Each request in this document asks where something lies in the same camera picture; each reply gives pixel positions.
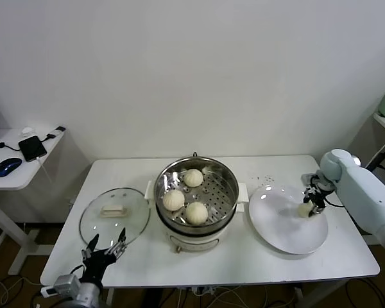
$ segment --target white table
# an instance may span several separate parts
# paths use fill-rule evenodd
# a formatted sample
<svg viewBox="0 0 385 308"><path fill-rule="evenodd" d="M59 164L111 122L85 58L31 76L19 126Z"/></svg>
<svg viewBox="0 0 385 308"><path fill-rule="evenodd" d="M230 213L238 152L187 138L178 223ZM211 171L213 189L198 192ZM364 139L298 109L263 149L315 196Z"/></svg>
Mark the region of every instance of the white table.
<svg viewBox="0 0 385 308"><path fill-rule="evenodd" d="M247 184L251 194L269 181L304 188L301 175L318 168L310 156L223 157L238 182ZM44 268L40 281L54 283L81 263L85 247L78 233L80 216L91 200L116 187L145 191L173 158L98 160L93 163L63 230ZM330 201L340 204L335 195ZM237 213L227 236L215 249L203 253L173 252L166 241L155 210L144 233L133 242L103 277L105 287L170 287L275 284L335 280L377 275L379 266L345 209L328 207L329 236L310 255L289 255L271 247L251 226L246 212ZM304 298L304 307L333 291L342 283L331 284Z"/></svg>
<svg viewBox="0 0 385 308"><path fill-rule="evenodd" d="M20 137L21 130L0 130L0 142L4 142L6 145L12 148L18 149L18 142L22 140ZM42 140L49 132L39 134L40 140ZM40 157L39 160L43 164L48 158L51 151L58 144L60 139L64 136L61 133L54 139L47 140L43 143L47 150L47 155ZM10 157L18 157L23 160L23 163L9 175L0 178L0 190L12 191L19 190L26 187L37 171L40 169L40 163L38 161L26 162L20 151L13 151L9 148L0 149L0 162ZM21 246L19 253L10 269L8 270L9 275L16 275L20 272L24 261L29 255L49 255L53 249L53 245L37 245L34 240L39 234L38 230L32 230L27 235L25 234L1 209L0 209L0 228L3 233L0 235L0 244L6 235L10 236L17 244Z"/></svg>

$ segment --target steamed bun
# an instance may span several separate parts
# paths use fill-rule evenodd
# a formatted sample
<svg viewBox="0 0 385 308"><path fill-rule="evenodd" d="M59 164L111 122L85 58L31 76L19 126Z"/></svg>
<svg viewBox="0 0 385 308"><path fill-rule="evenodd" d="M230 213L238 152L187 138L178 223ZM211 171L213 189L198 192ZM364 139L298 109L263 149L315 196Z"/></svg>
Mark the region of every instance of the steamed bun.
<svg viewBox="0 0 385 308"><path fill-rule="evenodd" d="M299 204L297 209L298 215L301 216L302 218L309 218L309 213L313 207L314 207L314 204L312 203L311 200L307 203Z"/></svg>
<svg viewBox="0 0 385 308"><path fill-rule="evenodd" d="M184 183L188 187L197 187L204 181L203 174L200 170L190 169L184 175Z"/></svg>
<svg viewBox="0 0 385 308"><path fill-rule="evenodd" d="M167 210L171 212L179 210L183 207L185 201L184 194L181 191L173 189L172 191L167 192L163 199L162 204Z"/></svg>
<svg viewBox="0 0 385 308"><path fill-rule="evenodd" d="M185 210L185 217L190 224L200 225L207 220L208 211L205 205L201 202L192 202Z"/></svg>

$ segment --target white plate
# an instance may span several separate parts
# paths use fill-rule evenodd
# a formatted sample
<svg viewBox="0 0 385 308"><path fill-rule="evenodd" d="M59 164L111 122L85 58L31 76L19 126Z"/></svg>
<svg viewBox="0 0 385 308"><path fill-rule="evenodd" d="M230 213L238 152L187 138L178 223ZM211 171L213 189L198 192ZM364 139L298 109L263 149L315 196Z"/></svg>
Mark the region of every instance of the white plate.
<svg viewBox="0 0 385 308"><path fill-rule="evenodd" d="M284 252L303 255L316 251L328 236L325 214L301 218L297 208L304 194L292 186L267 185L250 200L250 219L269 244Z"/></svg>

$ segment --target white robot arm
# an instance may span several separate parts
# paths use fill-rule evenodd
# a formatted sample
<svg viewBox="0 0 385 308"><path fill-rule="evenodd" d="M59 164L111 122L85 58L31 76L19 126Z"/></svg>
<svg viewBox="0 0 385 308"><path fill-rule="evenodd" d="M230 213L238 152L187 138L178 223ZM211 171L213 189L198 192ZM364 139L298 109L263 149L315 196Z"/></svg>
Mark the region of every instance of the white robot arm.
<svg viewBox="0 0 385 308"><path fill-rule="evenodd" d="M303 177L308 185L304 202L314 205L310 216L321 213L326 195L335 191L355 222L385 248L385 185L344 150L326 153L320 168L316 175Z"/></svg>

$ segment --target perforated steamer tray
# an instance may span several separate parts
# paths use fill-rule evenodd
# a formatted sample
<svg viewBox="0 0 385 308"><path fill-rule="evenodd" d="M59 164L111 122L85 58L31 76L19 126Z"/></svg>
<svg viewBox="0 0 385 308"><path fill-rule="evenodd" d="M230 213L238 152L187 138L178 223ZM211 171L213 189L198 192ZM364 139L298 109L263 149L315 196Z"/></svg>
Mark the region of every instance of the perforated steamer tray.
<svg viewBox="0 0 385 308"><path fill-rule="evenodd" d="M235 201L232 201L234 192L231 185L220 175L203 170L203 183L198 187L188 187L184 184L184 175L187 171L164 175L164 185L160 190L160 197L157 200L159 207L164 207L162 199L172 189L183 192L185 196L184 206L175 212L164 211L165 215L178 223L189 225L185 218L185 210L192 202L202 202L208 210L208 219L202 226L211 225L224 219L233 209Z"/></svg>

